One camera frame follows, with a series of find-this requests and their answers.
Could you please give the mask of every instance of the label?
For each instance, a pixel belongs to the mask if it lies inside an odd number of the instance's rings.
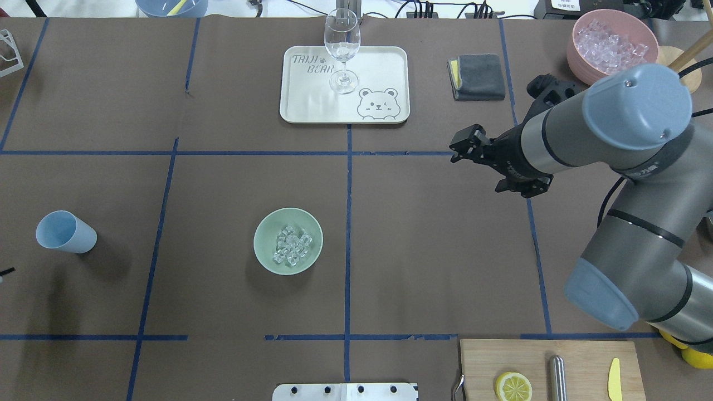
[[[552,0],[552,8],[565,11],[580,11],[579,0]]]

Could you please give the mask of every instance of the metal plate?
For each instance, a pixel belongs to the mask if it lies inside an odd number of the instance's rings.
[[[272,401],[418,401],[418,388],[414,383],[278,385]]]

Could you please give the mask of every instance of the wine glass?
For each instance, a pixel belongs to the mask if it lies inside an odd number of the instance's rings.
[[[329,85],[337,93],[351,93],[359,85],[353,71],[347,70],[347,61],[356,56],[361,44],[359,21],[350,9],[336,9],[327,15],[324,24],[324,47],[342,63],[342,70],[329,77]]]

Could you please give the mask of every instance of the green bowl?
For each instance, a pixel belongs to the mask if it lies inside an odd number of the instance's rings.
[[[294,267],[280,263],[279,265],[272,259],[277,250],[277,234],[282,229],[291,224],[297,231],[305,231],[312,237],[312,244],[309,253],[301,258]],[[255,237],[252,240],[252,248],[255,256],[262,267],[279,275],[293,275],[307,270],[319,257],[322,252],[322,227],[317,219],[308,212],[298,208],[278,209],[262,219]]]

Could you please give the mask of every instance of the gray towel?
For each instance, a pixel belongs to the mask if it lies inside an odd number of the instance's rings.
[[[452,71],[452,61],[458,60],[458,70]],[[505,99],[505,82],[500,57],[495,54],[464,54],[448,60],[453,97],[457,101]],[[453,74],[458,74],[460,84]]]

